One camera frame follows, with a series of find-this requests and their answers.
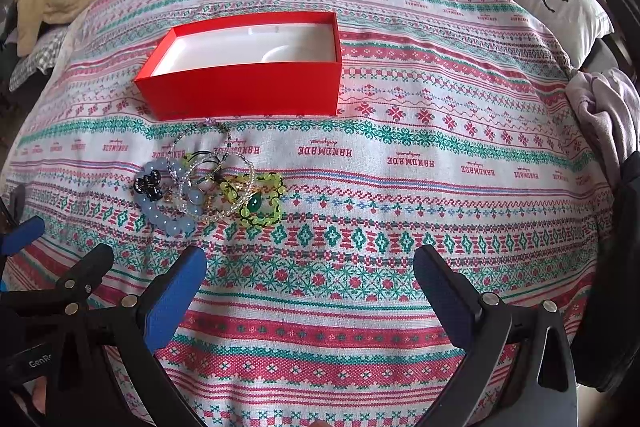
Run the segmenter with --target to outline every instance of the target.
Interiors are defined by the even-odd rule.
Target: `metal screw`
[[[495,293],[487,292],[482,294],[482,301],[484,301],[484,304],[489,304],[489,306],[497,306],[500,298]]]
[[[67,315],[74,315],[78,311],[78,303],[72,302],[71,304],[67,304],[65,308],[65,313]]]
[[[138,297],[136,297],[135,295],[126,295],[122,298],[120,304],[122,304],[125,308],[133,308],[133,306],[138,304]]]
[[[556,313],[558,311],[558,306],[556,306],[556,303],[553,301],[544,301],[542,306],[549,313]]]

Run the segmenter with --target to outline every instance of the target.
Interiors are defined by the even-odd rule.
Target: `white pillow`
[[[613,33],[607,13],[596,0],[514,0],[556,36],[579,68],[595,39]]]

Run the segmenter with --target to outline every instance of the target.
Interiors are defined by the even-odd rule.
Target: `patterned bedspread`
[[[234,149],[285,175],[283,222],[167,237],[130,186],[188,123],[157,123],[132,79],[172,26],[270,10],[337,13],[338,115],[231,120]],[[94,303],[110,305],[203,247],[206,281],[157,356],[208,425],[412,425],[463,356],[414,282],[424,243],[479,291],[554,299],[575,332],[612,196],[564,96],[567,56],[511,0],[97,0],[73,46],[4,166],[4,194],[27,184],[26,217],[47,226],[9,283],[46,287],[102,241],[116,261]]]

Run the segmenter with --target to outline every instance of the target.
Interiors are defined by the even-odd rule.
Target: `beaded bracelet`
[[[236,193],[237,199],[236,201],[230,200],[230,203],[232,205],[228,209],[218,210],[213,214],[203,214],[202,209],[199,206],[197,206],[196,212],[191,213],[193,209],[189,208],[188,203],[182,199],[182,194],[185,193],[185,195],[187,195],[191,203],[193,204],[204,203],[205,195],[202,193],[201,190],[199,190],[199,188],[193,188],[193,185],[191,184],[191,174],[193,173],[193,171],[195,171],[195,169],[198,168],[203,163],[206,163],[207,161],[211,161],[212,159],[210,156],[204,156],[203,158],[192,163],[191,166],[187,169],[185,176],[181,178],[180,181],[178,181],[177,194],[179,194],[179,196],[176,196],[174,198],[174,203],[178,211],[182,212],[183,214],[188,214],[188,216],[191,216],[194,219],[203,221],[204,223],[212,223],[215,221],[219,221],[220,219],[224,219],[225,217],[232,216],[233,214],[238,212],[243,206],[245,206],[248,203],[248,201],[251,199],[254,188],[255,188],[255,168],[254,168],[254,165],[244,157],[244,155],[239,153],[235,153],[235,155],[238,156],[247,165],[247,167],[249,167],[249,174],[246,174],[247,182],[246,182],[244,191],[242,192],[242,195],[238,198],[238,194]]]
[[[226,158],[229,156],[229,151],[231,149],[231,130],[229,129],[228,125],[226,125],[225,123],[214,122],[210,118],[207,118],[207,120],[205,120],[204,122],[193,124],[186,131],[183,131],[182,133],[178,134],[178,136],[175,137],[174,142],[171,144],[171,147],[169,147],[169,150],[167,152],[166,169],[169,171],[169,175],[174,180],[175,184],[178,184],[180,182],[181,176],[178,169],[175,168],[175,165],[173,164],[174,162],[171,161],[171,158],[174,155],[174,150],[175,150],[175,147],[178,145],[178,142],[188,134],[191,134],[192,132],[194,132],[198,127],[213,127],[213,126],[215,126],[220,132],[224,132],[226,134],[225,153],[222,155],[222,158],[218,158],[217,156],[215,156],[213,153],[209,151],[198,151],[198,153],[207,153],[211,155],[212,158],[210,158],[210,160],[215,160],[215,162],[218,164],[218,167],[215,170],[219,171],[220,169],[222,169],[222,164],[226,160]],[[194,155],[191,155],[189,158],[185,158],[187,160],[187,163],[190,163],[193,160]]]
[[[241,174],[234,176],[231,180],[225,180],[220,184],[220,189],[229,201],[234,201],[238,197],[238,192],[234,187],[236,184],[246,183],[247,176]],[[280,209],[280,196],[287,191],[282,181],[282,174],[279,172],[267,172],[256,176],[256,181],[271,182],[273,188],[269,192],[269,205],[273,207],[271,214],[265,217],[251,216],[256,214],[262,206],[262,192],[252,194],[246,204],[240,209],[240,224],[245,227],[271,227],[282,220],[282,211]]]
[[[169,236],[178,235],[181,232],[185,234],[193,232],[196,229],[196,222],[193,217],[181,216],[177,219],[170,217],[158,208],[158,201],[162,198],[161,169],[166,165],[165,158],[159,158],[156,161],[147,163],[142,171],[136,174],[134,182],[134,201],[138,204],[146,219],[156,228],[164,231]],[[190,211],[196,211],[196,205],[189,208]]]

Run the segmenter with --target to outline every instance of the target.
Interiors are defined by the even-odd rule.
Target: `open box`
[[[158,120],[335,116],[342,77],[332,12],[222,17],[169,30],[135,83]]]

